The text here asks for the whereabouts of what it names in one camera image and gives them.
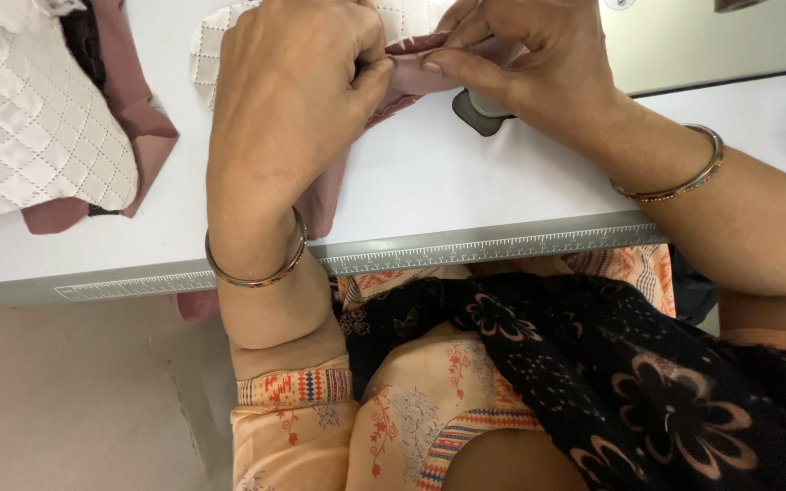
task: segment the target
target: woman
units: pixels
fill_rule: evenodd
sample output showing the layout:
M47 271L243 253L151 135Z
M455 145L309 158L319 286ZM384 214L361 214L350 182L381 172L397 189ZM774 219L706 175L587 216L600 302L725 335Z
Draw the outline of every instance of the woman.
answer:
M595 162L723 289L729 342L655 308L651 258L639 289L572 274L584 256L344 279L340 326L291 204L391 63L371 6L266 0L224 36L207 175L235 487L786 489L786 174L619 93L595 0L461 0L439 29L423 70ZM491 34L529 53L462 50Z

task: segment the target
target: white quilted fabric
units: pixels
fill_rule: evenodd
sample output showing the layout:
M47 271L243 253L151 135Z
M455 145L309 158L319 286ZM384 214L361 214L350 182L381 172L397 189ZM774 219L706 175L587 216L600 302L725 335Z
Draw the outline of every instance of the white quilted fabric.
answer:
M431 34L438 21L454 0L376 0L375 6L384 24L388 45L404 39ZM238 16L259 6L260 0L224 7L202 20L193 34L190 52L190 70L193 85L199 97L214 106L217 90L217 71L220 68L220 44L224 32L233 27Z
M131 144L71 57L59 19L1 32L0 215L67 196L120 210L137 184Z

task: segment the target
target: fingernail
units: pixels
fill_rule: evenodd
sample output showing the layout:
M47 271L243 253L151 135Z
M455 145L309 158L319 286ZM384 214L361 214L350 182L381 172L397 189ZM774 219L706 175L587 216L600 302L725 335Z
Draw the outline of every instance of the fingernail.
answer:
M423 71L426 73L432 73L433 75L442 76L442 67L439 66L437 63L432 63L431 61L428 63L424 63L422 67Z

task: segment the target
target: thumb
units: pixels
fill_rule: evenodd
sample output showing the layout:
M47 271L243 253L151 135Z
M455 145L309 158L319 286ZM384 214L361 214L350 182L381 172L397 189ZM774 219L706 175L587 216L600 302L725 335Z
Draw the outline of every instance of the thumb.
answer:
M510 75L477 54L458 49L442 49L423 57L424 72L455 80L465 88L502 102L507 98Z
M382 58L364 67L350 83L354 90L348 95L348 99L355 105L355 111L364 116L365 120L375 112L381 97L387 92L392 72L393 60Z

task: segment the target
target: bangle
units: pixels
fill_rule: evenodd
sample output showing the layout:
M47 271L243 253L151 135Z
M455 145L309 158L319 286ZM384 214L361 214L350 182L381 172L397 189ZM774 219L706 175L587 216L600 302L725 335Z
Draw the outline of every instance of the bangle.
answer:
M305 220L302 219L302 215L300 215L299 210L296 210L295 206L292 207L292 212L296 215L296 224L299 226L300 230L302 230L302 237L299 239L299 250L296 251L296 255L293 256L292 260L286 266L282 267L278 273L274 273L272 276L262 280L240 280L224 273L224 271L220 269L220 266L218 266L214 261L214 256L212 255L212 243L208 239L208 232L206 231L205 258L208 260L208 264L212 267L214 274L227 283L241 288L262 288L263 286L274 285L275 283L285 279L287 275L290 274L290 272L296 267L296 265L299 264L299 261L302 259L302 255L305 254L305 246L308 243L308 227L305 225Z
M633 191L627 191L624 188L620 187L620 184L611 181L611 187L614 188L615 191L618 193L625 195L627 198L635 200L635 201L642 201L642 202L653 202L653 201L664 201L666 199L672 199L673 197L682 195L686 192L695 190L699 186L705 183L705 181L709 180L714 176L718 169L721 168L721 164L723 163L723 154L724 154L724 143L721 136L715 133L715 130L711 128L706 128L699 124L682 124L681 126L685 128L693 129L693 131L699 132L704 134L708 137L709 140L712 141L712 145L715 147L715 154L712 155L712 160L708 162L708 165L698 174L696 174L693 179L690 179L684 184L680 186L676 186L669 190L663 190L656 193L637 193Z

